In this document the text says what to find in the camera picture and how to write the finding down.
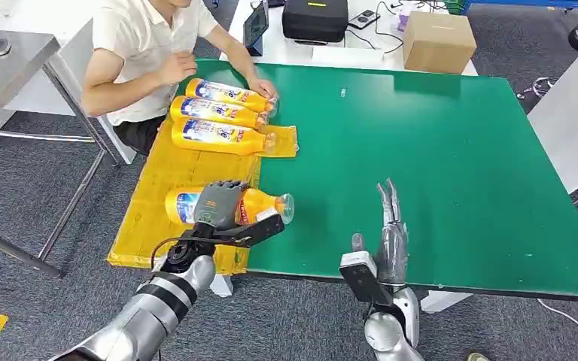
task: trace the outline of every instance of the cardboard box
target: cardboard box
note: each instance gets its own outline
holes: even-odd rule
[[[462,74],[476,49],[467,17],[412,11],[404,30],[404,68]]]

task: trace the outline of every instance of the yellow bottle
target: yellow bottle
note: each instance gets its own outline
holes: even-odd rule
[[[165,209],[174,223],[194,223],[193,209],[202,192],[200,187],[178,188],[167,193]],[[240,225],[256,223],[278,213],[284,224],[294,218],[294,198],[286,193],[279,197],[268,196],[260,190],[249,188],[236,207],[234,221]]]
[[[174,123],[172,140],[181,148],[248,156],[270,152],[275,134],[262,135],[253,129],[207,120],[184,118]]]
[[[242,105],[214,102],[201,98],[177,96],[169,108],[174,120],[185,117],[200,118],[213,122],[230,124],[232,126],[246,126],[259,129],[267,124],[266,113],[256,113]]]
[[[253,90],[247,90],[199,78],[190,80],[185,88],[185,95],[203,98],[216,102],[242,105],[256,113],[275,113],[278,98],[266,99]]]

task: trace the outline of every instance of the man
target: man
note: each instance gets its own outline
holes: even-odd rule
[[[202,0],[104,0],[94,16],[84,110],[92,117],[108,114],[123,143],[149,154],[176,86],[196,73],[191,51],[199,36],[227,55],[250,89],[275,96],[245,47]]]

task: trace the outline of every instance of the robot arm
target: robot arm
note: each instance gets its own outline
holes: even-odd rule
[[[146,361],[176,330],[198,294],[214,280],[216,244],[251,247],[284,230],[279,214],[237,226],[236,206],[246,184],[215,182],[206,186],[194,210],[193,229],[183,232],[161,265],[123,310],[104,328],[50,361]]]
[[[342,255],[340,273],[358,301],[370,302],[364,336],[378,361],[423,361],[415,347],[419,340],[419,304],[406,287],[406,225],[400,220],[395,187],[377,186],[384,222],[376,262],[364,250],[360,234],[353,235],[353,252]]]
[[[156,271],[104,328],[53,361],[134,361],[154,357],[166,336],[214,279],[214,261],[199,256],[186,272]]]

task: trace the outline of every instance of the green tabletop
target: green tabletop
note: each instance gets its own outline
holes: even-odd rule
[[[361,232],[382,228],[390,177],[409,229],[406,281],[578,299],[578,213],[505,79],[260,64],[297,126],[293,159],[264,159],[260,188],[291,193],[294,221],[251,249],[248,270],[340,278]],[[242,85],[228,63],[198,76]]]

